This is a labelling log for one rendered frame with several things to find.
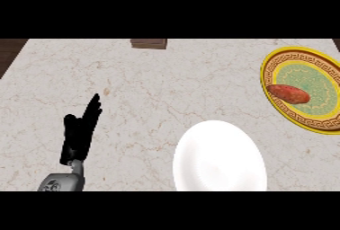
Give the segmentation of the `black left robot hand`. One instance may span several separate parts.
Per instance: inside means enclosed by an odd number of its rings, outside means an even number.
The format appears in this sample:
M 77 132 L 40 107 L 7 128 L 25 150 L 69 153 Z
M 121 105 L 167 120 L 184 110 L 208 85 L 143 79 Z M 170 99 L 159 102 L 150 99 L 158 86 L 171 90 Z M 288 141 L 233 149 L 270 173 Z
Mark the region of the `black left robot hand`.
M 99 95 L 94 94 L 81 118 L 72 114 L 63 117 L 63 144 L 59 163 L 68 165 L 72 160 L 84 161 L 91 144 L 91 136 L 97 125 L 97 118 L 102 113 Z

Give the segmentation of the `white plate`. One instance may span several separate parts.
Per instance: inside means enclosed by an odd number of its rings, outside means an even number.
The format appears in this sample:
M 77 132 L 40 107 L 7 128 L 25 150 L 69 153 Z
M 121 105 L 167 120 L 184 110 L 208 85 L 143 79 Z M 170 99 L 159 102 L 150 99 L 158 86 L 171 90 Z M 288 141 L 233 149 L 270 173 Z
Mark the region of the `white plate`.
M 255 143 L 226 121 L 207 120 L 183 134 L 173 161 L 176 189 L 267 189 L 267 173 Z

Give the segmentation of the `red-brown sweet potato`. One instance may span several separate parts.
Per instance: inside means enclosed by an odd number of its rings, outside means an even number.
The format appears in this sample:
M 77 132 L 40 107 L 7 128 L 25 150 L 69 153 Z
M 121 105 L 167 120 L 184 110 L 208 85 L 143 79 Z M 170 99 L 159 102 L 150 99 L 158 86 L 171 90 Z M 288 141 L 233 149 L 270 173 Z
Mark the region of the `red-brown sweet potato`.
M 289 104 L 307 103 L 310 100 L 309 94 L 298 88 L 286 84 L 272 84 L 267 86 L 267 91 L 273 96 Z

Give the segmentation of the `yellow patterned plate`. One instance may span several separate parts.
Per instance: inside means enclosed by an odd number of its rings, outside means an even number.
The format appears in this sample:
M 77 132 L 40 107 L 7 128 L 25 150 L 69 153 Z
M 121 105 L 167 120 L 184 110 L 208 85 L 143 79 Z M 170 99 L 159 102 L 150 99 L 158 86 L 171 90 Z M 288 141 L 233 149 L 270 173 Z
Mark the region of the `yellow patterned plate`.
M 315 49 L 284 47 L 266 56 L 260 84 L 279 114 L 301 128 L 323 135 L 340 135 L 340 63 Z M 289 104 L 267 86 L 286 84 L 309 94 L 309 102 Z

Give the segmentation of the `brown wooden block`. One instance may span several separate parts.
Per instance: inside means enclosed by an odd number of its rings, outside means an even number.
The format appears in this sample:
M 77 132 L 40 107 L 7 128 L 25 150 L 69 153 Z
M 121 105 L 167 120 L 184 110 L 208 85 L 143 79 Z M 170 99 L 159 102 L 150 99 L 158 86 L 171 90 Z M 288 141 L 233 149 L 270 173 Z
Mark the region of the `brown wooden block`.
M 167 39 L 131 39 L 134 49 L 165 49 Z

